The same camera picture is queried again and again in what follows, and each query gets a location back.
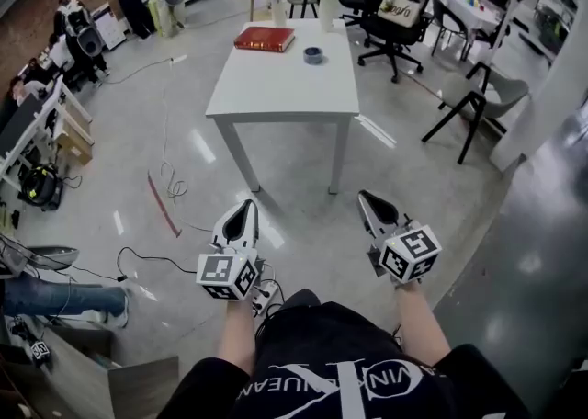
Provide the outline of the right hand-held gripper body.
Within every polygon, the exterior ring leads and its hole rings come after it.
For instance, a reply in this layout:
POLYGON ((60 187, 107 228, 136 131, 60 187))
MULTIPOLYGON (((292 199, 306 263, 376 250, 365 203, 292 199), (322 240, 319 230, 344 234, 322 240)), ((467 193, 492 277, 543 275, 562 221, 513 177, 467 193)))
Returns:
POLYGON ((379 277, 387 275, 393 284, 401 286, 428 273, 441 251, 429 225, 406 221, 376 238, 367 256, 379 277))

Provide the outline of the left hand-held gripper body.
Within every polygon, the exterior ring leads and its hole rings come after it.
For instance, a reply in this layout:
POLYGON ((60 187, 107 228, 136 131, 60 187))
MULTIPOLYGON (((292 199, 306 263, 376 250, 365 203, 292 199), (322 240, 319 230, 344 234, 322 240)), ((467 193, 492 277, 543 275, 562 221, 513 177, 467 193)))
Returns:
POLYGON ((265 260, 251 247, 222 247, 198 257, 196 283, 214 300, 243 301, 259 279, 265 260))

